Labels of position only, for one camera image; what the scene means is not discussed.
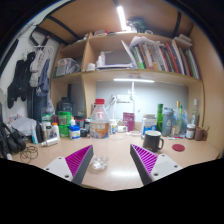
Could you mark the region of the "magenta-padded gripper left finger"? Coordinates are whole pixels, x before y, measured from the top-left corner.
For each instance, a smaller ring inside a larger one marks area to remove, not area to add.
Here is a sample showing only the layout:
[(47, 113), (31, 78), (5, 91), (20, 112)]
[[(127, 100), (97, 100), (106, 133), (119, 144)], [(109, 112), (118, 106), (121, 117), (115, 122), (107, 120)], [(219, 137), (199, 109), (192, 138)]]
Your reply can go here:
[(76, 185), (81, 185), (92, 157), (93, 146), (89, 145), (67, 157), (57, 157), (44, 170)]

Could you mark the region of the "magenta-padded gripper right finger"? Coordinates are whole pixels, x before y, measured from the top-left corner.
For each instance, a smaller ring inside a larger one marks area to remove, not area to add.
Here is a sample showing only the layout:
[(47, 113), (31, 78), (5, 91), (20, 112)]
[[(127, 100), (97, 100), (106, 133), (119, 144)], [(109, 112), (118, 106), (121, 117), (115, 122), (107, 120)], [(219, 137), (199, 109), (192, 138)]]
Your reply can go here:
[(134, 144), (130, 145), (130, 154), (143, 185), (150, 184), (182, 169), (168, 155), (157, 155)]

